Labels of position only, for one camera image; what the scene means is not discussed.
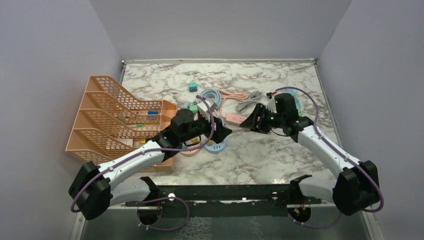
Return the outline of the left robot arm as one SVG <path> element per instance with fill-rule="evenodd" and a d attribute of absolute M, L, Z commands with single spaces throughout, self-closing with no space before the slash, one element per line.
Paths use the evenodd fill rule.
<path fill-rule="evenodd" d="M 232 132 L 213 115 L 194 119 L 193 112 L 180 109 L 168 127 L 136 150 L 100 165 L 92 161 L 84 163 L 68 190 L 72 198 L 70 210 L 93 220 L 118 198 L 112 190 L 135 173 L 175 156 L 183 150 L 183 143 L 193 138 L 204 135 L 221 143 Z"/>

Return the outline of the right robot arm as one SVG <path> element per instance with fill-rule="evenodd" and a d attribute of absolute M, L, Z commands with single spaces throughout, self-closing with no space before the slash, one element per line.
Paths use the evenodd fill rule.
<path fill-rule="evenodd" d="M 308 197 L 334 203 L 345 216 L 369 210 L 373 204 L 383 204 L 379 188 L 378 169 L 371 161 L 361 161 L 335 145 L 318 129 L 316 122 L 299 116 L 296 101 L 289 93 L 274 96 L 275 108 L 257 103 L 253 112 L 239 125 L 252 132 L 268 134 L 273 129 L 309 149 L 334 175 L 325 180 L 304 175 L 293 179 L 289 199 L 300 204 Z"/>

